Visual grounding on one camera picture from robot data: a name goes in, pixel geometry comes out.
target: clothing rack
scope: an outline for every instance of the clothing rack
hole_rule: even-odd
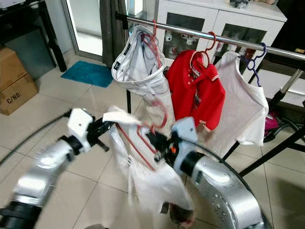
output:
[[[122,21],[123,29],[127,30],[128,29],[128,22],[134,22],[137,24],[143,24],[143,25],[149,25],[149,26],[156,26],[158,29],[164,29],[167,31],[173,31],[173,32],[179,32],[179,33],[184,33],[192,36],[197,36],[200,38],[208,39],[208,40],[214,40],[214,36],[201,32],[201,31],[196,31],[196,30],[190,30],[190,29],[185,29],[182,27],[178,26],[172,26],[172,25],[167,25],[167,24],[162,24],[162,23],[157,23],[153,21],[148,21],[144,19],[139,19],[135,17],[130,17],[128,15],[124,14],[119,14],[118,12],[115,13],[115,18],[117,20]],[[260,44],[252,43],[252,42],[247,42],[247,41],[242,41],[242,40],[237,40],[237,39],[232,39],[232,38],[227,38],[227,37],[222,37],[222,36],[217,36],[216,35],[216,41],[218,42],[223,42],[227,44],[234,44],[237,46],[242,46],[246,48],[250,48],[253,50],[259,50],[263,51],[264,47]],[[271,99],[269,102],[269,110],[273,110],[275,105],[278,104],[285,96],[286,92],[288,89],[297,81],[297,79],[304,73],[305,70],[305,55],[296,53],[296,52],[291,52],[287,50],[282,50],[278,48],[274,48],[271,46],[266,46],[266,52],[283,56],[283,57],[288,57],[296,60],[301,60],[304,61],[304,64],[299,67],[299,69],[296,70],[294,75],[288,80],[288,82],[274,95],[274,97]],[[127,90],[127,110],[129,113],[131,113],[131,95],[130,92]],[[252,170],[256,169],[259,167],[261,164],[269,160],[270,158],[274,157],[275,155],[279,154],[281,151],[283,151],[286,148],[292,148],[296,149],[302,152],[305,152],[305,146],[302,146],[300,144],[295,143],[298,139],[300,139],[302,136],[305,135],[305,127],[302,127],[300,130],[296,131],[293,135],[291,135],[289,138],[287,138],[285,141],[280,143],[278,146],[276,146],[274,149],[270,150],[266,155],[264,155],[262,158],[258,159],[256,162],[251,164],[249,167],[244,169],[240,175],[245,176]],[[229,152],[224,156],[224,159],[227,159],[228,156],[239,146],[239,143],[236,142]]]

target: red shirt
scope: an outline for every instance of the red shirt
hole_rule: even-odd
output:
[[[186,50],[176,57],[166,78],[176,120],[192,116],[196,126],[201,123],[207,131],[215,129],[225,98],[215,66],[205,68],[201,53]]]

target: curtain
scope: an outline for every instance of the curtain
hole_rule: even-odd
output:
[[[115,12],[126,14],[125,0],[100,0],[100,18],[103,44],[103,63],[111,68],[117,56],[122,52],[127,39],[127,31],[122,21],[115,19]]]

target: blue rug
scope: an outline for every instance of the blue rug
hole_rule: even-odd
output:
[[[61,77],[100,87],[108,87],[112,82],[111,70],[109,68],[84,61],[75,63]]]

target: white shirt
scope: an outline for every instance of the white shirt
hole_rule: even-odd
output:
[[[204,136],[205,146],[223,157],[236,141],[263,145],[268,103],[262,87],[248,84],[239,72],[239,54],[226,52],[216,64],[225,89],[218,126]]]

